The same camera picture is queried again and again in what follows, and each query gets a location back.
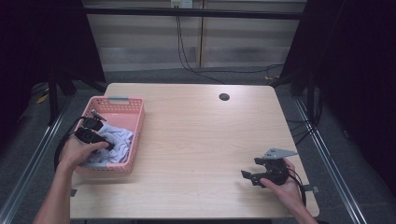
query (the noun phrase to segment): plastic basket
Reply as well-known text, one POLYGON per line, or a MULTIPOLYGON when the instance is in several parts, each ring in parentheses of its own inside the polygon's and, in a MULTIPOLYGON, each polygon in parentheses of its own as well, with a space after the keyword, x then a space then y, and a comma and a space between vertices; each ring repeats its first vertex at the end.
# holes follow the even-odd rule
MULTIPOLYGON (((131 173, 145 114, 143 99, 93 96, 85 107, 82 116, 93 118, 91 113, 93 109, 106 119, 103 122, 132 131, 134 135, 125 162, 83 163, 77 167, 76 172, 79 174, 98 172, 131 173)), ((76 129, 81 125, 82 121, 78 123, 76 129)))

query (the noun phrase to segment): towel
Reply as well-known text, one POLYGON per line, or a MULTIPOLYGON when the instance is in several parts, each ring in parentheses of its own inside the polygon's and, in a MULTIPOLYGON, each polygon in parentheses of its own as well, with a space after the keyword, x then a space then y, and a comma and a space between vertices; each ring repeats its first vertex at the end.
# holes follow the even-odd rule
POLYGON ((114 144, 114 147, 111 150, 101 148, 91 153, 87 163, 121 163, 127 160, 134 132, 104 123, 97 134, 114 144))

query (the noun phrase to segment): table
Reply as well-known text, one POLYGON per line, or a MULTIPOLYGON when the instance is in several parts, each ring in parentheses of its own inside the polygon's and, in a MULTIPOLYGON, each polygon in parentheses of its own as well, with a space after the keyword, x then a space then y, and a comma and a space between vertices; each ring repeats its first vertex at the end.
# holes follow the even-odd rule
MULTIPOLYGON (((145 100, 145 119, 129 175, 73 174, 71 218, 277 218, 289 212, 241 170, 270 147, 296 151, 271 87, 113 83, 106 96, 145 100), (227 101, 219 96, 226 93, 227 101)), ((290 157, 308 184, 299 156, 290 157)), ((307 208, 318 205, 307 192, 307 208)))

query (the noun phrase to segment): wall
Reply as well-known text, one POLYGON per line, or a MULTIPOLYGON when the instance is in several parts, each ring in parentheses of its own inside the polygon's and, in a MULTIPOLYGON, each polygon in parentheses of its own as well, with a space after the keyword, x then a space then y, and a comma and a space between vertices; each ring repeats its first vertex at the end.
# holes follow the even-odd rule
MULTIPOLYGON (((86 6, 170 7, 169 0, 85 0, 86 6)), ((305 1, 195 0, 194 8, 301 12, 305 1)), ((177 18, 88 15, 105 71, 182 67, 177 18)), ((265 66, 283 63, 298 21, 180 18, 191 67, 265 66)))

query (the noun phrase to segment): person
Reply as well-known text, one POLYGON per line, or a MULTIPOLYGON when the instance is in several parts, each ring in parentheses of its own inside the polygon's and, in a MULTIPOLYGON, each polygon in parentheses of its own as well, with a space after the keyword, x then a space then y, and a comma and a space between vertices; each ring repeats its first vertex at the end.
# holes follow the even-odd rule
MULTIPOLYGON (((295 177, 295 173, 293 172, 295 171, 294 165, 288 159, 284 158, 283 160, 285 161, 286 166, 292 170, 289 171, 289 174, 295 177)), ((304 206, 299 187, 295 180, 289 177, 285 184, 281 186, 274 184, 271 180, 266 178, 260 179, 260 182, 274 192, 279 201, 283 203, 283 205, 288 208, 289 212, 297 219, 298 223, 318 224, 304 206)))
MULTIPOLYGON (((70 223, 72 174, 91 152, 104 147, 108 147, 107 142, 85 144, 80 142, 73 134, 70 135, 61 153, 60 162, 49 192, 35 216, 34 223, 70 223)), ((290 174, 295 175, 293 172, 294 165, 289 160, 284 160, 288 168, 292 170, 290 174)), ((297 183, 292 178, 289 177, 282 186, 278 186, 265 178, 260 181, 274 192, 279 201, 289 209, 299 223, 317 223, 305 208, 297 183)))
POLYGON ((91 152, 108 147, 107 142, 85 144, 73 134, 64 145, 49 192, 35 216, 34 223, 70 223, 72 174, 91 152))

